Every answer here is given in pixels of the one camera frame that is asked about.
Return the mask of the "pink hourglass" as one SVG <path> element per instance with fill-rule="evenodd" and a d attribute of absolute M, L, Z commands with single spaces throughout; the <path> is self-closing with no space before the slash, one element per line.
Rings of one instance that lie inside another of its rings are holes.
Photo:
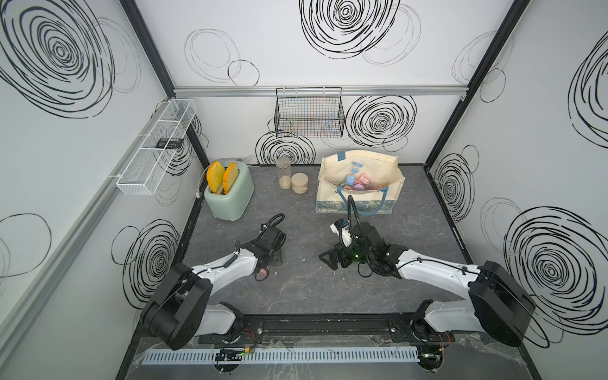
<path fill-rule="evenodd" d="M 365 173 L 360 174 L 356 184 L 365 185 L 367 188 L 366 191 L 377 190 L 377 189 L 381 188 L 381 185 L 378 185 L 375 182 L 373 182 Z"/>
<path fill-rule="evenodd" d="M 267 269 L 261 269 L 258 274 L 256 274 L 256 279 L 257 280 L 265 280 L 269 275 L 269 272 Z"/>

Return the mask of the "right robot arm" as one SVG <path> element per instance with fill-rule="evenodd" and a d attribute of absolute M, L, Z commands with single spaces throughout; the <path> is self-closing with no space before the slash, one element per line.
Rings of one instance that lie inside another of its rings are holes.
<path fill-rule="evenodd" d="M 332 270 L 365 264 L 379 276 L 427 283 L 459 297 L 450 302 L 422 302 L 410 320 L 410 329 L 418 337 L 469 332 L 485 333 L 511 347 L 523 343 L 536 305 L 500 264 L 458 264 L 388 244 L 367 222 L 353 226 L 341 218 L 331 231 L 339 242 L 319 258 Z"/>

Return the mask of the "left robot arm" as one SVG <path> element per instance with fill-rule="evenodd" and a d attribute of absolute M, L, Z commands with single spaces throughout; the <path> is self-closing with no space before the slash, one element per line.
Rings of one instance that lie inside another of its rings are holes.
<path fill-rule="evenodd" d="M 193 337 L 238 333 L 238 311 L 225 302 L 210 306 L 210 297 L 241 278 L 266 274 L 286 240 L 283 231 L 267 225 L 255 239 L 236 242 L 232 253 L 216 261 L 175 264 L 142 310 L 141 323 L 174 351 Z"/>

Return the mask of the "blue hourglass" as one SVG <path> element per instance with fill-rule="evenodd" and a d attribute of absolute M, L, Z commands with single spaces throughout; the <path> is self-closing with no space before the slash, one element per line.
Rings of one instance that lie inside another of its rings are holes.
<path fill-rule="evenodd" d="M 361 169 L 362 169 L 363 165 L 360 164 L 359 162 L 353 162 L 352 163 L 352 168 L 351 168 L 351 172 L 350 174 L 348 174 L 348 176 L 345 179 L 345 185 L 348 186 L 354 186 L 358 180 L 358 177 L 361 174 Z"/>

